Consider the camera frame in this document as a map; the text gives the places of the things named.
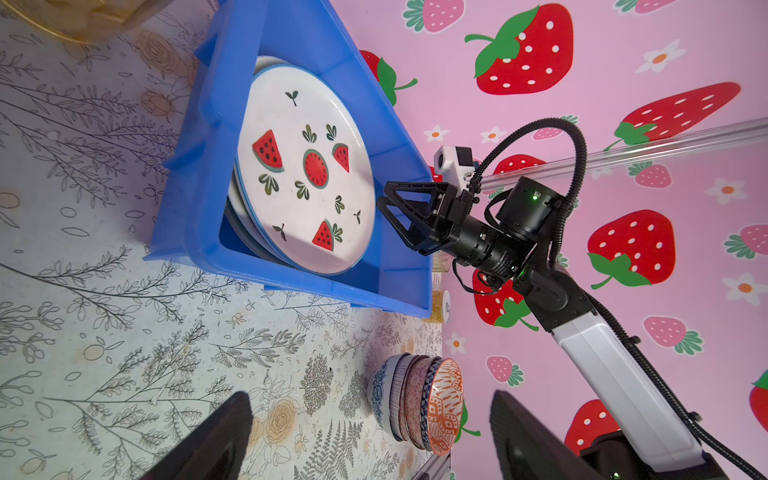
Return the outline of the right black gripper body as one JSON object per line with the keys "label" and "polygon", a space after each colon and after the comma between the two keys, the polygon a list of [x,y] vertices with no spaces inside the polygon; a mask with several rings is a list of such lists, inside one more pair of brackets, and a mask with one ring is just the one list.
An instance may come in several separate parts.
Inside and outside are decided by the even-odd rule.
{"label": "right black gripper body", "polygon": [[570,204],[532,179],[520,180],[494,201],[501,204],[498,212],[488,211],[481,221],[469,213],[466,199],[456,198],[450,215],[437,224],[438,246],[455,263],[475,268],[484,284],[503,285],[545,267],[558,217],[570,213]]}

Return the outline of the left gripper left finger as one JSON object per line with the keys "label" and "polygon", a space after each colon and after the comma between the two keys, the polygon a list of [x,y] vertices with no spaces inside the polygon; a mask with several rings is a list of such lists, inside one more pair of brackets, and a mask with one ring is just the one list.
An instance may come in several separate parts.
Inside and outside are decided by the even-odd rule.
{"label": "left gripper left finger", "polygon": [[248,394],[235,392],[141,480],[237,479],[252,425]]}

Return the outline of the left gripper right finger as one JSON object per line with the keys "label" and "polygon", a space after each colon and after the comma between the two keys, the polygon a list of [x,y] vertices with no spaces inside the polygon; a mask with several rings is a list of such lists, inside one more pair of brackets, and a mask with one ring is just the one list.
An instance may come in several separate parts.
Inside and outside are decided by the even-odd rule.
{"label": "left gripper right finger", "polygon": [[504,479],[600,478],[507,391],[494,393],[490,425]]}

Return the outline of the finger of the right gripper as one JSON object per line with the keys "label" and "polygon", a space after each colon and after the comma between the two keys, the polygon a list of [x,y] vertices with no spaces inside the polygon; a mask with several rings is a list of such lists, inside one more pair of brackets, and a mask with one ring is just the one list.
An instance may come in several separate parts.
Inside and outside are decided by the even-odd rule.
{"label": "finger of the right gripper", "polygon": [[456,198],[456,187],[447,182],[389,181],[377,200],[385,215],[394,208],[409,219],[431,221],[447,212]]}
{"label": "finger of the right gripper", "polygon": [[415,207],[409,203],[378,203],[377,209],[409,249],[432,255],[444,248],[444,241],[429,216],[423,215],[423,206],[425,203]]}

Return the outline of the red patterned bowl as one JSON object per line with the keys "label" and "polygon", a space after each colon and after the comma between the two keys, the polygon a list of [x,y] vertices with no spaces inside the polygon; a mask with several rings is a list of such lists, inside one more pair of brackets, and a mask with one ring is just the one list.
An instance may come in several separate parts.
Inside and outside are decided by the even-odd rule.
{"label": "red patterned bowl", "polygon": [[426,374],[420,402],[420,435],[426,450],[443,456],[461,431],[463,377],[451,358],[435,357]]}

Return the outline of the black white leaf bowl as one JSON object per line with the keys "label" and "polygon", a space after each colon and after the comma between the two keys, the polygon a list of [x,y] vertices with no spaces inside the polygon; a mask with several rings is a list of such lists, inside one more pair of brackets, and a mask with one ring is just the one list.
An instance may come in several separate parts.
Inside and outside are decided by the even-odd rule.
{"label": "black white leaf bowl", "polygon": [[432,361],[431,357],[420,355],[409,366],[402,394],[403,406],[400,410],[401,427],[405,429],[403,438],[421,450],[425,449],[420,424],[422,389]]}

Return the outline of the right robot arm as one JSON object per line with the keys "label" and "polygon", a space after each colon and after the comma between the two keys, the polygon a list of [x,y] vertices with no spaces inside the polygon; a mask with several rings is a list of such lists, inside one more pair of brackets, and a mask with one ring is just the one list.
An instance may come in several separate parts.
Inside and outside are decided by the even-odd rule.
{"label": "right robot arm", "polygon": [[618,424],[581,453],[559,441],[510,393],[494,394],[490,423],[507,479],[721,479],[726,460],[750,478],[758,470],[703,429],[613,314],[559,264],[565,224],[579,196],[588,150],[580,129],[560,118],[533,121],[509,134],[508,147],[542,128],[567,134],[575,148],[566,194],[530,179],[478,202],[485,165],[464,187],[441,182],[385,185],[377,206],[411,250],[447,253],[454,266],[477,269],[483,294],[511,284],[542,328],[588,382]]}

